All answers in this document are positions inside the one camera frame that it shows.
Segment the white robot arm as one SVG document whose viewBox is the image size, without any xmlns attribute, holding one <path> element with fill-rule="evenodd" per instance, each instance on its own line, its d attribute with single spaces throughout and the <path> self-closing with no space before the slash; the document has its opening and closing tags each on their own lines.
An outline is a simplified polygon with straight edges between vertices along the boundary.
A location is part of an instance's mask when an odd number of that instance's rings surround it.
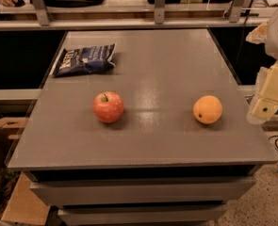
<svg viewBox="0 0 278 226">
<path fill-rule="evenodd" d="M 246 41 L 255 44 L 263 42 L 266 54 L 276 59 L 269 68 L 260 68 L 247 113 L 249 123 L 262 124 L 278 111 L 278 9 L 266 23 L 254 29 Z"/>
</svg>

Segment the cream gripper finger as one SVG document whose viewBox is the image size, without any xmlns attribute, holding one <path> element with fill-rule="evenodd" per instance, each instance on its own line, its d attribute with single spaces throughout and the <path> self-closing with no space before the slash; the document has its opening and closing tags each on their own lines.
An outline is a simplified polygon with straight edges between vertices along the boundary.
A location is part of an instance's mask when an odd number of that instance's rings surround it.
<svg viewBox="0 0 278 226">
<path fill-rule="evenodd" d="M 278 61 L 269 68 L 260 68 L 246 119 L 251 124 L 262 124 L 269 121 L 277 111 Z"/>
<path fill-rule="evenodd" d="M 262 24 L 260 24 L 257 28 L 255 28 L 247 35 L 246 41 L 253 44 L 264 43 L 266 40 L 267 26 L 267 22 L 263 22 Z"/>
</svg>

